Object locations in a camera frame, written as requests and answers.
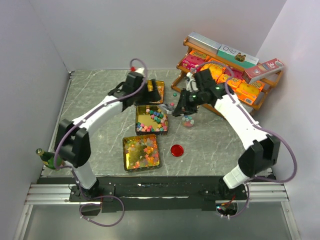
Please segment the gold tin of stick candies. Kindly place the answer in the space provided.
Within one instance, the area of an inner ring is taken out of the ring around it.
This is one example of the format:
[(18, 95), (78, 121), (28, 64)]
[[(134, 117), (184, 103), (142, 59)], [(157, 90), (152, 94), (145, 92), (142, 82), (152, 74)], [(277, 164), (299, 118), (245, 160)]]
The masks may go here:
[[(143, 89), (145, 87), (148, 87), (148, 90), (149, 91), (152, 91), (153, 90), (153, 87), (152, 87), (152, 83), (151, 83), (151, 80), (148, 80), (145, 84), (145, 86), (143, 87)], [(161, 96), (161, 100), (159, 102), (155, 102), (154, 104), (147, 104), (147, 105), (159, 105), (159, 104), (162, 104), (164, 102), (164, 95), (165, 95), (165, 82), (164, 81), (159, 81), (159, 80), (156, 80), (156, 85), (157, 85), (157, 88), (158, 88), (158, 92)]]

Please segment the clear glass jar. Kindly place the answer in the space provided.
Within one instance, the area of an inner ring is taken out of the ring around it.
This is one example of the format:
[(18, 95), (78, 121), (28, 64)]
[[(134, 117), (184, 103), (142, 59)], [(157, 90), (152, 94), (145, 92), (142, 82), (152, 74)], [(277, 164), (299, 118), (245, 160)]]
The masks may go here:
[(195, 124), (195, 120), (190, 115), (183, 115), (181, 119), (181, 123), (184, 127), (191, 128)]

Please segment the silver metal scoop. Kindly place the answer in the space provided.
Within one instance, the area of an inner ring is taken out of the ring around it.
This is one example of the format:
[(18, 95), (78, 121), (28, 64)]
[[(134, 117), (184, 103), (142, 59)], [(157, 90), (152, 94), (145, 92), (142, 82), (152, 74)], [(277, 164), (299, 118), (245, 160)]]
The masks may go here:
[(167, 115), (172, 115), (175, 110), (175, 107), (168, 103), (159, 104), (157, 107)]

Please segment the gold tin of gummy candies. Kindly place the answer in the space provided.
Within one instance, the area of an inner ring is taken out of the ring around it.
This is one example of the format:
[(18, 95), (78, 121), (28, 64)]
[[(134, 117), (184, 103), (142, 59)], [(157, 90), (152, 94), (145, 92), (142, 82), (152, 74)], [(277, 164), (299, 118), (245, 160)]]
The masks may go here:
[(162, 165), (155, 134), (124, 137), (122, 149), (123, 167), (127, 173), (154, 170)]

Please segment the gold tin of star candies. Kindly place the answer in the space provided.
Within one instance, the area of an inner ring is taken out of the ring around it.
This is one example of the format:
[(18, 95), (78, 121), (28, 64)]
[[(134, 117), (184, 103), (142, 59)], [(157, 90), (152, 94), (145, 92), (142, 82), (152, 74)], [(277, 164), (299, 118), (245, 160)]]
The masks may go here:
[(135, 133), (137, 135), (167, 135), (168, 131), (168, 115), (159, 107), (156, 105), (135, 107)]

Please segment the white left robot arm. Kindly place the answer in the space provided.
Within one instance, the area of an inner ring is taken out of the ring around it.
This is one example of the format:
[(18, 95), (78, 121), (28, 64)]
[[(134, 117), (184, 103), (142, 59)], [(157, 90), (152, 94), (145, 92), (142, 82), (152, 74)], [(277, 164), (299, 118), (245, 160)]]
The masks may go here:
[(108, 120), (122, 113), (136, 102), (150, 97), (151, 102), (160, 100), (158, 93), (149, 93), (148, 71), (144, 67), (132, 69), (125, 81), (119, 83), (107, 96), (87, 113), (73, 119), (62, 120), (58, 125), (55, 140), (54, 166), (60, 169), (58, 158), (64, 160), (87, 201), (100, 195), (99, 180), (89, 163), (91, 156), (90, 138)]

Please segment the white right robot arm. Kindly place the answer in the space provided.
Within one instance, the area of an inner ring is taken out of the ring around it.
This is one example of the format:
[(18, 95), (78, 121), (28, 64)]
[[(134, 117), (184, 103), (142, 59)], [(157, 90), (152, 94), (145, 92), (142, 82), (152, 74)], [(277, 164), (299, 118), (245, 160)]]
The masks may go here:
[(198, 106), (210, 104), (228, 121), (245, 149), (236, 167), (222, 178), (223, 183), (218, 187), (219, 195), (228, 200), (236, 194), (238, 186), (277, 163), (281, 141), (261, 130), (233, 90), (217, 84), (208, 69), (195, 74), (189, 72), (186, 79), (186, 88), (181, 90), (172, 115), (189, 116), (198, 111)]

